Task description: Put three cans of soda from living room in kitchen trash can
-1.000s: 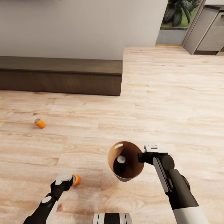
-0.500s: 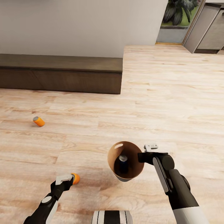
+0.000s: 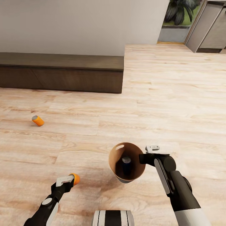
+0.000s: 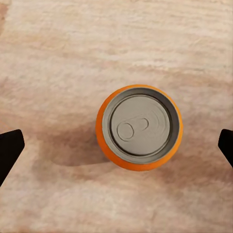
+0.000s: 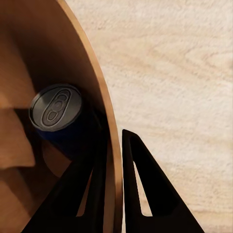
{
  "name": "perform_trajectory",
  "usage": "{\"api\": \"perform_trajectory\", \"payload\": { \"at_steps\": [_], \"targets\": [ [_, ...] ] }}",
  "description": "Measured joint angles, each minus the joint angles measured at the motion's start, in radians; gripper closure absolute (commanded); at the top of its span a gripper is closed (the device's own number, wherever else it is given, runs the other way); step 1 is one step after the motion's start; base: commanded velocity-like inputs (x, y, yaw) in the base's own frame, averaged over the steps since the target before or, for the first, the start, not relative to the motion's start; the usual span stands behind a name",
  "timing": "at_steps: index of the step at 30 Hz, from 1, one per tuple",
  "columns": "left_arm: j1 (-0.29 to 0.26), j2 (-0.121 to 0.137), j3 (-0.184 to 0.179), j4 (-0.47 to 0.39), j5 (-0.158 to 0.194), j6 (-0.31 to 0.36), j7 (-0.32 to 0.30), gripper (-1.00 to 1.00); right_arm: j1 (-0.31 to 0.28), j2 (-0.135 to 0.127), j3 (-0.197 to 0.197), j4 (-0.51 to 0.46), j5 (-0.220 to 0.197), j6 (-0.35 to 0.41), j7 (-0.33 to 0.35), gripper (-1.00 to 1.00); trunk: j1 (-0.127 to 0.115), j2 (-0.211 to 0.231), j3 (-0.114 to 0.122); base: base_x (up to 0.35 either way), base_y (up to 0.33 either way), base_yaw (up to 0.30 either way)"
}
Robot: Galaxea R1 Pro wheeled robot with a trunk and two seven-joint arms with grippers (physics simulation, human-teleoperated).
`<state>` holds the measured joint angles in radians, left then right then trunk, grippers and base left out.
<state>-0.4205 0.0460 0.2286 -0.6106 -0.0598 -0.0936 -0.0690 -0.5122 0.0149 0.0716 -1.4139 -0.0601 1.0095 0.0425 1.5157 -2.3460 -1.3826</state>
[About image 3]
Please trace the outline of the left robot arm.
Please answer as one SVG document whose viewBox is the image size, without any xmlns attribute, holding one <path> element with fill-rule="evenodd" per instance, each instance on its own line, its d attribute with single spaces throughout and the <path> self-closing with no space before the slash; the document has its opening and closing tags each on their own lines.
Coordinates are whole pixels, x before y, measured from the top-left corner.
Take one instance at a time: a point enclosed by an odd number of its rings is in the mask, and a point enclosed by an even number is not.
<svg viewBox="0 0 226 226">
<path fill-rule="evenodd" d="M 70 192 L 73 186 L 74 179 L 72 176 L 57 178 L 56 183 L 51 186 L 51 195 L 41 203 L 39 210 L 33 217 L 26 220 L 24 226 L 50 226 L 57 214 L 61 197 L 65 192 Z"/>
</svg>

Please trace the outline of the can of soda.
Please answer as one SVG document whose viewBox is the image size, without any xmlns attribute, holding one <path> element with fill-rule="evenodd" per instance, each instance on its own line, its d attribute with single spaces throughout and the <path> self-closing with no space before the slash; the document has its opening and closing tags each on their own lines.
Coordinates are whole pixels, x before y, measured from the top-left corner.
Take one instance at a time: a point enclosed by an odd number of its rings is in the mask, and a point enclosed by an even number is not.
<svg viewBox="0 0 226 226">
<path fill-rule="evenodd" d="M 128 156 L 123 157 L 122 159 L 122 170 L 125 175 L 131 175 L 132 173 L 132 161 Z"/>
<path fill-rule="evenodd" d="M 73 179 L 74 179 L 74 185 L 77 185 L 79 183 L 79 181 L 80 181 L 80 176 L 79 175 L 77 175 L 75 173 L 71 173 L 68 176 L 72 176 L 73 177 Z"/>
<path fill-rule="evenodd" d="M 44 124 L 44 121 L 39 116 L 33 116 L 32 121 L 38 126 L 42 126 Z"/>
</svg>

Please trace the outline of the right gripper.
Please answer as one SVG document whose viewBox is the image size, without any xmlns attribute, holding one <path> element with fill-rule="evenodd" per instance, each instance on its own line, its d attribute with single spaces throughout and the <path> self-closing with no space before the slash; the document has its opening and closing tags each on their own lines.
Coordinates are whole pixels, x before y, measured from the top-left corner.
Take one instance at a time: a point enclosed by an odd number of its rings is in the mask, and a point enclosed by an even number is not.
<svg viewBox="0 0 226 226">
<path fill-rule="evenodd" d="M 150 157 L 151 155 L 153 155 L 154 153 L 148 153 L 148 154 L 139 154 L 139 161 L 140 161 L 140 164 L 149 164 L 149 165 L 152 165 L 150 163 Z"/>
</svg>

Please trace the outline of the trash can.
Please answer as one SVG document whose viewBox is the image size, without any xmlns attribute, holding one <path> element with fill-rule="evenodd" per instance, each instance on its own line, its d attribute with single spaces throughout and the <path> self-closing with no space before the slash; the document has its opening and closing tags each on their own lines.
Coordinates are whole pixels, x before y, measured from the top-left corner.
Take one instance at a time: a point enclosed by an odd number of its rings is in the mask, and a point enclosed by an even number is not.
<svg viewBox="0 0 226 226">
<path fill-rule="evenodd" d="M 116 150 L 116 147 L 124 145 Z M 112 148 L 109 154 L 109 166 L 111 171 L 122 183 L 130 183 L 139 178 L 146 167 L 146 164 L 140 164 L 139 154 L 143 154 L 143 151 L 135 144 L 123 142 L 119 143 Z M 132 173 L 131 175 L 125 175 L 122 170 L 122 159 L 128 156 L 132 161 Z"/>
</svg>

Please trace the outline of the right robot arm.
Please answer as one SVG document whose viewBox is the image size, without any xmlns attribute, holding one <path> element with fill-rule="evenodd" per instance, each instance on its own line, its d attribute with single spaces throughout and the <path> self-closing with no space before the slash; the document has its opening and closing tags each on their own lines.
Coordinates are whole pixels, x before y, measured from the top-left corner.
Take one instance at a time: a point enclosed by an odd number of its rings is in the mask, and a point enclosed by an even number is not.
<svg viewBox="0 0 226 226">
<path fill-rule="evenodd" d="M 189 181 L 176 170 L 176 163 L 168 153 L 153 153 L 158 145 L 147 145 L 146 153 L 139 154 L 140 164 L 156 167 L 167 197 L 170 198 L 179 226 L 212 226 L 197 199 Z"/>
</svg>

